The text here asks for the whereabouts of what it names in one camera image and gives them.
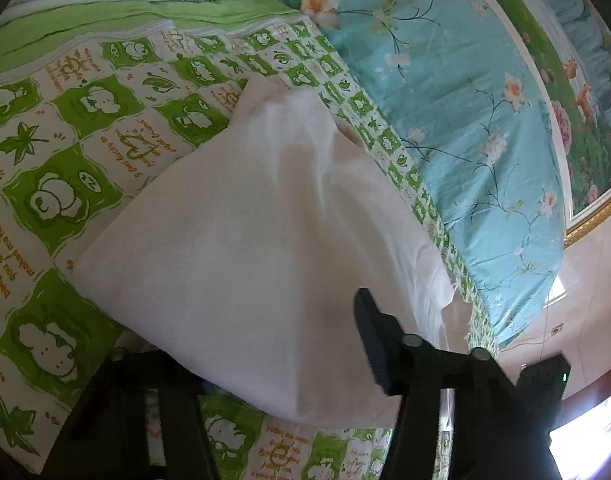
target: gold picture frame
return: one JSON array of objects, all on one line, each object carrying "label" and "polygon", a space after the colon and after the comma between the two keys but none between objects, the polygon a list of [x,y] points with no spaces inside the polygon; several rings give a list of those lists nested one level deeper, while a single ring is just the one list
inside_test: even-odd
[{"label": "gold picture frame", "polygon": [[590,215],[585,216],[576,222],[576,224],[573,224],[572,227],[566,229],[565,238],[563,239],[564,248],[570,247],[573,243],[583,238],[611,215],[611,193],[608,192],[606,195],[608,197],[602,200],[602,203]]}]

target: blue floral bedsheet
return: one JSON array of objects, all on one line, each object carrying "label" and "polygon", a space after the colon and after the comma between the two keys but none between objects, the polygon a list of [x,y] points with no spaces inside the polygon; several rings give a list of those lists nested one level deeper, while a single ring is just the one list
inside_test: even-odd
[{"label": "blue floral bedsheet", "polygon": [[563,255],[545,102],[486,0],[284,0],[324,31],[396,128],[500,347],[543,307]]}]

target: bright window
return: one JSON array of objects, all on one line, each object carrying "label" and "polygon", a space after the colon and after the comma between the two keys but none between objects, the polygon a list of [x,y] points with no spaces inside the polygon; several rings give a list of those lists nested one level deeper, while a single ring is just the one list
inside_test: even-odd
[{"label": "bright window", "polygon": [[563,480],[584,480],[611,455],[611,397],[550,433]]},{"label": "bright window", "polygon": [[550,289],[550,292],[548,292],[547,300],[545,300],[545,305],[543,306],[543,308],[550,306],[555,301],[559,301],[564,297],[565,297],[565,287],[563,286],[563,283],[561,282],[561,279],[559,278],[559,276],[557,276],[554,279],[554,283],[552,284],[552,288]]}]

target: wall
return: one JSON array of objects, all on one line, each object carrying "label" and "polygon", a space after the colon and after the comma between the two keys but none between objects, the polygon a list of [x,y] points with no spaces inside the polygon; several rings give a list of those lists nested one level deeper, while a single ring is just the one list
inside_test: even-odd
[{"label": "wall", "polygon": [[[563,252],[566,295],[543,310],[498,361],[511,379],[521,365],[562,351],[572,365],[565,397],[611,369],[611,216]],[[551,335],[563,323],[563,329]]]}]

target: framed painting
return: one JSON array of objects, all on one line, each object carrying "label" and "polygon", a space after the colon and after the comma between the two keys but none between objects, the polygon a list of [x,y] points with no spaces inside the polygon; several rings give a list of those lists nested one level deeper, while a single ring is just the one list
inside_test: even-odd
[{"label": "framed painting", "polygon": [[496,2],[550,97],[569,246],[611,215],[611,0]]}]

